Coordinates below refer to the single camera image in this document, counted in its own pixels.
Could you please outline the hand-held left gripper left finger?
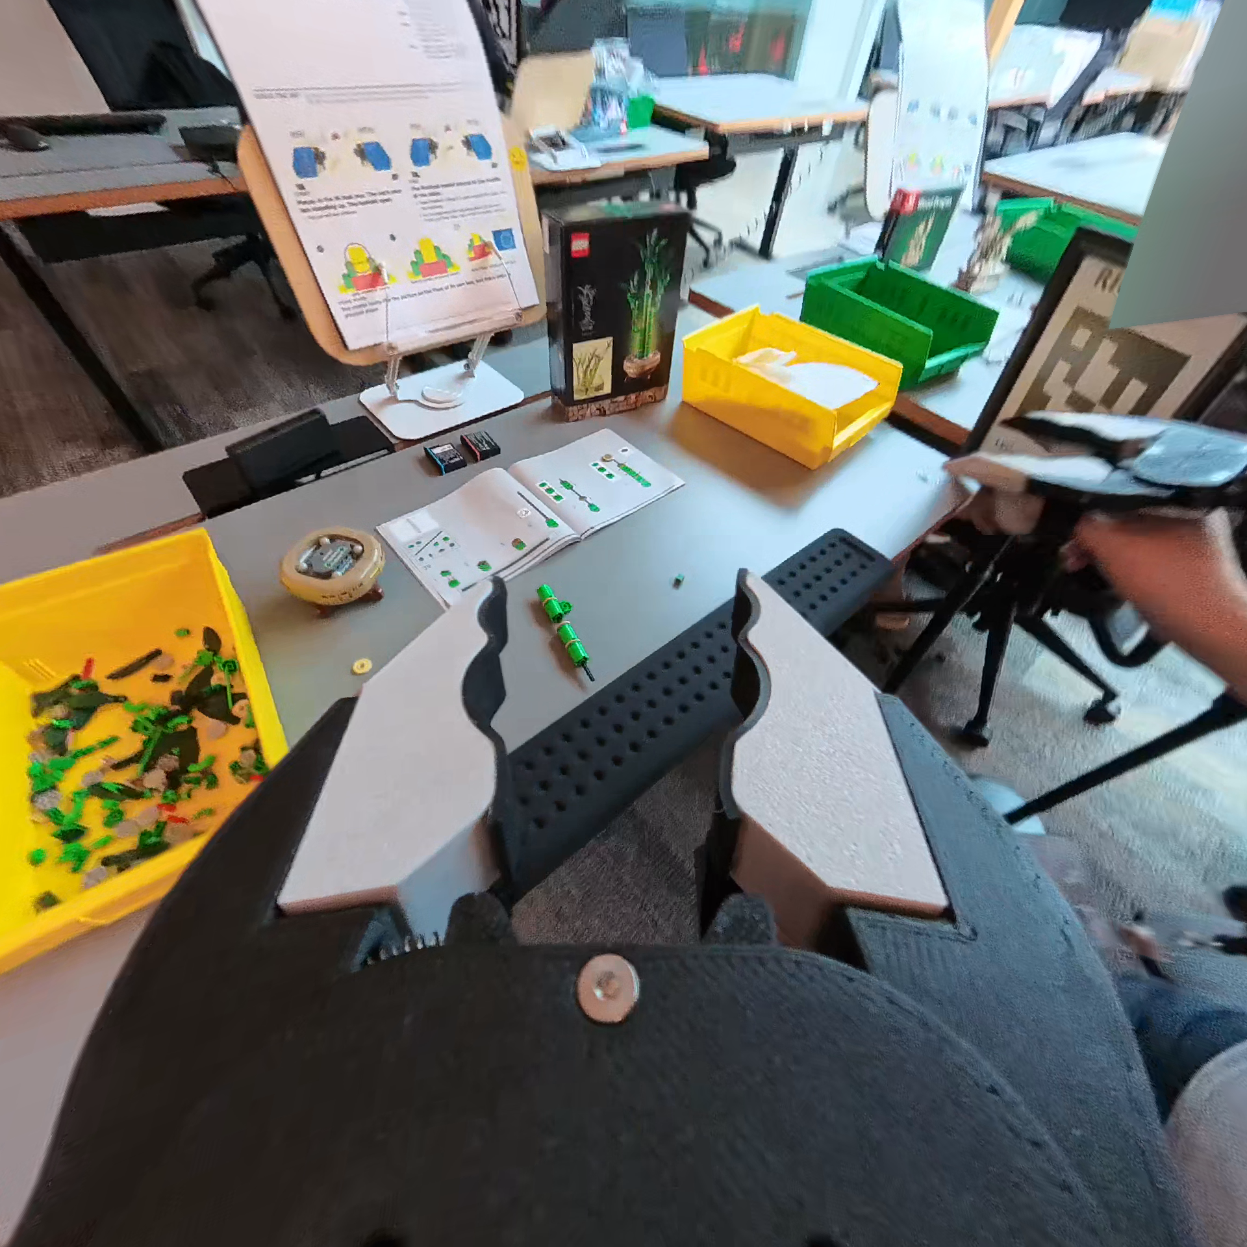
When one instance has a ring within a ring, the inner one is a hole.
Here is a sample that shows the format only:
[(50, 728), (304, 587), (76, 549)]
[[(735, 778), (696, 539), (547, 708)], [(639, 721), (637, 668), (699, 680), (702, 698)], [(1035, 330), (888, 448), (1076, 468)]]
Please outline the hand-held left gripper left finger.
[(465, 895), (502, 876), (507, 586), (491, 576), (408, 643), (357, 696), (276, 906), (391, 907), (445, 942)]

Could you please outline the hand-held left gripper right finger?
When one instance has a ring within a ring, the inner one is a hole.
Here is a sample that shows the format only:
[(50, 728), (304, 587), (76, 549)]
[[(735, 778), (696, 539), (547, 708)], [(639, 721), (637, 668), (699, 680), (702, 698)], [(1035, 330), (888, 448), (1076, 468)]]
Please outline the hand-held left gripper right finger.
[(735, 897), (781, 946), (831, 952), (850, 909), (951, 923), (952, 902), (883, 696), (796, 606), (743, 569), (732, 704), (704, 843), (704, 926)]

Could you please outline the green toy bamboo stem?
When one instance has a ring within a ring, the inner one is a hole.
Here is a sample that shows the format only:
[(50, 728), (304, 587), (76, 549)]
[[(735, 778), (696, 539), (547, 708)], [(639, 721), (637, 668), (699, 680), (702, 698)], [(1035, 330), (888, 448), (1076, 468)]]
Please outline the green toy bamboo stem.
[(539, 586), (539, 606), (547, 621), (551, 623), (554, 637), (562, 647), (568, 663), (583, 674), (590, 683), (597, 683), (594, 673), (590, 669), (590, 654), (571, 623), (572, 604), (565, 600), (561, 593), (554, 591), (549, 583)]

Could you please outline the black toy set box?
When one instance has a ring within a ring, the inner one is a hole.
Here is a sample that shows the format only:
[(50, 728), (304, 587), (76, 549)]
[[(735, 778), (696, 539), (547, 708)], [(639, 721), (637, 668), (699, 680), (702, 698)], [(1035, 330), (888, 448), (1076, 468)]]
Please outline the black toy set box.
[(690, 211), (604, 202), (543, 215), (549, 391), (568, 421), (669, 397)]

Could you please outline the black framed marker sign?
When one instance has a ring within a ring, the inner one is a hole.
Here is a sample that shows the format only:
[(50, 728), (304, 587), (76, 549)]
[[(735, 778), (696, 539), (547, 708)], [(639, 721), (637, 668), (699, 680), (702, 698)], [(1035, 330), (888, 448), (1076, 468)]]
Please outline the black framed marker sign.
[(1245, 358), (1245, 315), (1113, 329), (1132, 243), (1082, 227), (1069, 242), (960, 453), (1035, 453), (1006, 427), (1033, 411), (1200, 421)]

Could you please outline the black chair base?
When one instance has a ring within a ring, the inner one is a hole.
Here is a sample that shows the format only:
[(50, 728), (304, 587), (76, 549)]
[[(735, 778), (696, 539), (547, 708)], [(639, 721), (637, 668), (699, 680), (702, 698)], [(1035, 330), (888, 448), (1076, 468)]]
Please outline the black chair base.
[[(1167, 647), (1134, 606), (1117, 597), (1100, 573), (1063, 571), (1055, 539), (974, 536), (970, 522), (959, 519), (951, 522), (947, 539), (949, 544), (936, 553), (917, 555), (918, 575), (940, 587), (936, 595), (883, 597), (865, 609), (878, 626), (887, 615), (928, 618), (920, 634), (898, 655), (885, 692), (898, 694), (917, 666), (933, 655), (933, 645), (951, 623), (963, 615), (987, 637), (987, 654), (975, 713), (959, 730), (960, 743), (974, 749), (990, 745), (990, 710), (1014, 634), (1027, 634), (1098, 692), (1083, 710), (1087, 725), (1115, 723), (1122, 708), (1117, 688), (1055, 629), (1052, 618), (1068, 613), (1083, 620), (1104, 658), (1132, 669), (1149, 663)], [(975, 784), (1019, 834), (1043, 836), (1042, 817), (1057, 806), (1242, 723), (1245, 700), (1224, 692), (1195, 718), (1029, 802), (985, 776)]]

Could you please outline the green storage bin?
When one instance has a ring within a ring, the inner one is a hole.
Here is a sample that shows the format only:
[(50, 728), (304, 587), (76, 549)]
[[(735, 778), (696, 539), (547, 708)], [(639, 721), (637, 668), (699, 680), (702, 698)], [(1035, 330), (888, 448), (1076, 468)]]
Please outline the green storage bin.
[(902, 391), (959, 374), (985, 355), (1000, 309), (893, 261), (817, 268), (805, 281), (802, 320), (902, 367)]
[(1127, 242), (1134, 240), (1139, 232), (1130, 223), (1052, 198), (1003, 198), (994, 206), (994, 217), (1009, 233), (1006, 262), (1042, 285), (1052, 277), (1082, 227)]

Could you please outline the tan toy pot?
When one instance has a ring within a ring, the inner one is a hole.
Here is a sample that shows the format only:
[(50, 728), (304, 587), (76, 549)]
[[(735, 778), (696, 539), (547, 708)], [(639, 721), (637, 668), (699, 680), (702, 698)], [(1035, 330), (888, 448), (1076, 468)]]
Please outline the tan toy pot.
[(371, 532), (335, 525), (299, 539), (280, 561), (280, 583), (318, 618), (384, 600), (387, 553)]

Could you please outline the white paper bag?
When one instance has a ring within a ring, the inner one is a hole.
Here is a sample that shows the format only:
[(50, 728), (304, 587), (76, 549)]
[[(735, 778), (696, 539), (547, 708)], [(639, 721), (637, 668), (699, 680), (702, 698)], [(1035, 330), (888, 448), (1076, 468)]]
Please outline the white paper bag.
[(805, 362), (794, 350), (760, 347), (736, 356), (735, 365), (827, 410), (847, 407), (878, 387), (863, 370), (836, 362)]

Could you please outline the white instruction booklet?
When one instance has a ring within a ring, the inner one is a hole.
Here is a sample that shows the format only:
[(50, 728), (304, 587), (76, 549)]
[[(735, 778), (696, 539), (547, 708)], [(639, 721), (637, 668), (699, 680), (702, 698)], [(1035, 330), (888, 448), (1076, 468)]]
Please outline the white instruction booklet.
[(603, 428), (547, 453), (473, 474), (444, 499), (378, 525), (440, 606), (509, 580), (683, 488), (683, 479)]

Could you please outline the large yellow storage bin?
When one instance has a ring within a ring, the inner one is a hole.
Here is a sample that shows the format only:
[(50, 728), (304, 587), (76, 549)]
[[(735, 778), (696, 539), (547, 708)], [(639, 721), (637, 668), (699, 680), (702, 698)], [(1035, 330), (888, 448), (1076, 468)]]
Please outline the large yellow storage bin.
[[(98, 655), (115, 666), (137, 651), (164, 645), (180, 626), (213, 626), (235, 643), (261, 743), (274, 768), (287, 753), (287, 734), (250, 620), (203, 531), (157, 539), (2, 586), (4, 973), (168, 895), (213, 836), (89, 889), (57, 909), (35, 913), (30, 907), (36, 878), (26, 865), (26, 850), (36, 836), (26, 807), (23, 774), (28, 696), (67, 677), (86, 655)], [(256, 789), (258, 784), (244, 792), (228, 819)]]

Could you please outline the white background document stand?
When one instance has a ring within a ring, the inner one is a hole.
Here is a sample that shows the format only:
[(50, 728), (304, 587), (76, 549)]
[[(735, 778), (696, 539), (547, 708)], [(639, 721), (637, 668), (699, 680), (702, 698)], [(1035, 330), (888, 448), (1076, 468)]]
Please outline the white background document stand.
[(885, 3), (885, 85), (869, 89), (865, 207), (881, 221), (899, 189), (959, 189), (981, 171), (989, 113), (983, 3)]

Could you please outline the person's leg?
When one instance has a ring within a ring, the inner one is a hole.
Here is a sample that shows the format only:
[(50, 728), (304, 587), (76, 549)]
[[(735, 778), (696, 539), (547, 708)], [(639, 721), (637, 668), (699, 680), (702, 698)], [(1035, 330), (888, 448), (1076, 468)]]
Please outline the person's leg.
[(1115, 976), (1115, 991), (1162, 1120), (1197, 1073), (1245, 1041), (1245, 1010), (1160, 976)]

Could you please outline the printed instruction sheet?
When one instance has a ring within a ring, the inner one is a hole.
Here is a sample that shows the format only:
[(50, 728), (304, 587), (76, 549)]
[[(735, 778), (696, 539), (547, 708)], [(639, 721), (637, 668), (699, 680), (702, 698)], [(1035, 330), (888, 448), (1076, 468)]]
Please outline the printed instruction sheet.
[(200, 3), (348, 350), (539, 305), (469, 3)]

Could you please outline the black office chair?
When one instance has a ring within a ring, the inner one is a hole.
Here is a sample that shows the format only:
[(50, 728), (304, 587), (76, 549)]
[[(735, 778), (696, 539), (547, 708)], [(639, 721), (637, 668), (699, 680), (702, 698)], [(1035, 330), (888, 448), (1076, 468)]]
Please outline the black office chair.
[[(240, 109), (228, 72), (196, 50), (177, 3), (50, 5), (111, 110)], [(208, 154), (220, 170), (219, 162), (233, 162), (237, 154), (237, 140), (232, 138), (228, 146), (196, 140), (192, 150)], [(278, 313), (296, 320), (296, 307), (285, 300), (274, 279), (274, 261), (264, 233), (249, 233), (241, 242), (217, 250), (213, 268), (192, 281), (196, 305), (213, 309), (203, 290), (255, 262)]]

